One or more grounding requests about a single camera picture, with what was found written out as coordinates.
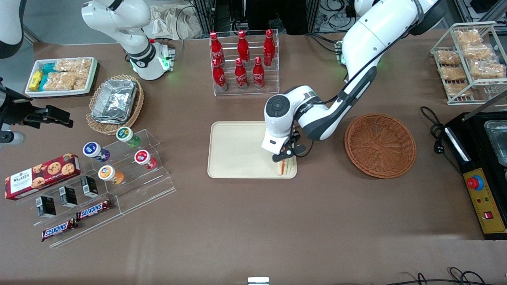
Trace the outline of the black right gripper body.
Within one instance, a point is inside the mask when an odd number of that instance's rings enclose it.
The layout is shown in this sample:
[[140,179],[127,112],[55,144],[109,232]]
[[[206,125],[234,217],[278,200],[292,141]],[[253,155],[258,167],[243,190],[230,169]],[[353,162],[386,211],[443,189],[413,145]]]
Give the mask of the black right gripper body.
[[1,125],[23,125],[23,119],[35,111],[31,97],[10,88],[1,88]]

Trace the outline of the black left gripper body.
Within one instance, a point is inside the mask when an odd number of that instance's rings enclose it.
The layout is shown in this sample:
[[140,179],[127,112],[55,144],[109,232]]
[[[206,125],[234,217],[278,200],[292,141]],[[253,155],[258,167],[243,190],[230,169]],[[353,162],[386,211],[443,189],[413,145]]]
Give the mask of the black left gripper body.
[[299,131],[293,131],[289,140],[281,149],[282,157],[304,157],[306,156],[306,146],[299,144],[298,141],[301,138]]

